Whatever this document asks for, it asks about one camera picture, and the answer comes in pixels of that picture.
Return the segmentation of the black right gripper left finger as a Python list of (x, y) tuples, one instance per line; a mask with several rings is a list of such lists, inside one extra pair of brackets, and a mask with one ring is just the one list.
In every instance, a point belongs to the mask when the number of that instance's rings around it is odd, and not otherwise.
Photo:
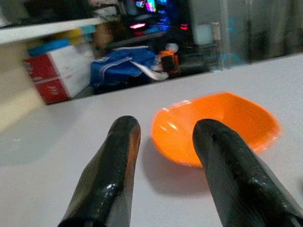
[(130, 227), (141, 127), (133, 116), (111, 125), (84, 168), (58, 227)]

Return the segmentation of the blue bag with white trim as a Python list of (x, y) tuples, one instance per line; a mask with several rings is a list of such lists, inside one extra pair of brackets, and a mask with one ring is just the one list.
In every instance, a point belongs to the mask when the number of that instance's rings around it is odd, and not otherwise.
[(95, 90), (142, 85), (168, 77), (159, 57), (148, 46), (116, 48), (90, 65), (90, 85)]

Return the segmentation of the orange and black device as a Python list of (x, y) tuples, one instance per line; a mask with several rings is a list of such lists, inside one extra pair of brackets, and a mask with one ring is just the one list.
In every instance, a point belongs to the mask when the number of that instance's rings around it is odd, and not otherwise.
[(178, 73), (178, 45), (176, 43), (168, 43), (165, 49), (159, 52), (162, 70), (170, 76)]

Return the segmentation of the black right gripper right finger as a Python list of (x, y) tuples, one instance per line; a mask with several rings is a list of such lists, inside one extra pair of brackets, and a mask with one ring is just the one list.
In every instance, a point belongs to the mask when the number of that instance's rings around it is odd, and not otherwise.
[(303, 227), (303, 208), (237, 132), (202, 119), (192, 139), (223, 227)]

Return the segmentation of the red and white cardboard box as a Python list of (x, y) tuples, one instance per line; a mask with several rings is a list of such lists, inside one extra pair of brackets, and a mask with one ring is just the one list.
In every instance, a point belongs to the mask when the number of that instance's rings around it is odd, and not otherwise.
[(74, 98), (89, 85), (94, 54), (88, 43), (69, 45), (23, 61), (46, 104)]

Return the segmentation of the blue plastic tub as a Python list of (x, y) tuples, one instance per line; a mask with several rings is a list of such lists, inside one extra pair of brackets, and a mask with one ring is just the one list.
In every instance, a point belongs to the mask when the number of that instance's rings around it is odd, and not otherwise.
[(43, 55), (45, 53), (64, 48), (66, 46), (70, 45), (70, 41), (68, 39), (60, 39), (60, 40), (54, 40), (47, 43), (44, 43), (42, 45), (36, 46), (34, 48), (30, 48), (27, 50), (27, 53), (31, 57)]

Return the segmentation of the orange plastic bowl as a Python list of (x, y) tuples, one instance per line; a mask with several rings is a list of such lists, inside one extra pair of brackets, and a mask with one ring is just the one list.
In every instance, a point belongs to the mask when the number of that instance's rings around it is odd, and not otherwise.
[(159, 109), (150, 129), (156, 149), (176, 164), (201, 168), (192, 141), (194, 126), (201, 119), (222, 122), (256, 154), (269, 148), (282, 132), (278, 120), (262, 106), (231, 92), (220, 92)]

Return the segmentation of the computer case with coloured lights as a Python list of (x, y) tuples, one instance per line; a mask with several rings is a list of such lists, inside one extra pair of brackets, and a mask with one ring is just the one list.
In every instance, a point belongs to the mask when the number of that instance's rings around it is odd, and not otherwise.
[(131, 37), (190, 30), (188, 0), (118, 0), (121, 21)]

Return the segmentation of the white shelf board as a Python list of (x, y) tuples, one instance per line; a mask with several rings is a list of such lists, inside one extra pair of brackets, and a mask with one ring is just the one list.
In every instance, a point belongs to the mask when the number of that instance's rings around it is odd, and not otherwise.
[(104, 20), (99, 17), (54, 22), (39, 25), (20, 26), (0, 29), (0, 45), (9, 44), (51, 34), (56, 34), (68, 30), (73, 30), (82, 26), (98, 25)]

